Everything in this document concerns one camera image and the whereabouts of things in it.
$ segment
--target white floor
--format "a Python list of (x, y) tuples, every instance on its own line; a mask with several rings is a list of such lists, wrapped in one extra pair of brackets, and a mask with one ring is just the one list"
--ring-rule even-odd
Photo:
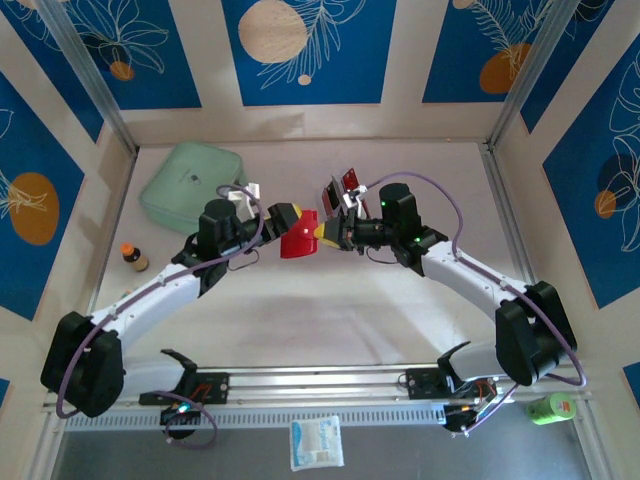
[[(476, 144), (314, 141), (223, 148), (243, 157), (248, 178), (260, 183), (267, 206), (284, 201), (316, 208), (317, 193), (329, 175), (349, 167), (355, 167), (365, 183), (399, 170), (430, 175), (461, 205), (462, 248), (515, 275)], [(170, 148), (140, 151), (97, 307), (148, 281), (182, 248), (184, 237), (153, 224), (138, 204), (142, 188), (169, 152)], [(423, 223), (452, 236), (456, 219), (447, 201), (419, 180), (407, 183), (418, 199)], [(377, 192), (369, 198), (378, 215)], [(119, 245), (125, 241), (149, 257), (147, 272), (134, 273), (122, 261)], [(201, 366), (430, 362), (462, 341), (493, 338), (492, 323), (479, 310), (410, 270), (374, 264), (357, 253), (322, 245), (314, 256), (281, 260), (279, 248), (277, 243), (262, 248), (259, 264), (229, 272), (211, 292), (167, 318), (130, 353), (170, 347)]]

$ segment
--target white packet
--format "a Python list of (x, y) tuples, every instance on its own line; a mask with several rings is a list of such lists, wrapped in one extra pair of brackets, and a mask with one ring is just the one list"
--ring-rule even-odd
[(343, 467), (340, 418), (337, 415), (291, 423), (291, 470)]

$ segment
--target small bottle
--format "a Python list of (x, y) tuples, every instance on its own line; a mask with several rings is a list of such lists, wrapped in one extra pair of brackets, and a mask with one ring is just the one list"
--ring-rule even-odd
[(140, 249), (134, 247), (130, 243), (120, 245), (122, 258), (131, 265), (136, 272), (144, 272), (149, 266), (149, 259), (140, 253)]

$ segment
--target green can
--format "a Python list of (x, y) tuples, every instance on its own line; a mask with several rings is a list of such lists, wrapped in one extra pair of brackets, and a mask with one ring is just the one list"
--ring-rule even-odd
[(536, 425), (564, 422), (576, 415), (576, 402), (566, 393), (554, 393), (527, 405), (527, 415)]

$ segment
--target green bag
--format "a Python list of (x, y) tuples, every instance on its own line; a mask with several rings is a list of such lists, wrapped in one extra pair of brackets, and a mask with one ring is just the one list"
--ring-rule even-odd
[(139, 201), (151, 220), (190, 235), (198, 231), (204, 206), (218, 198), (216, 188), (224, 184), (247, 185), (242, 158), (211, 145), (185, 142), (171, 151)]

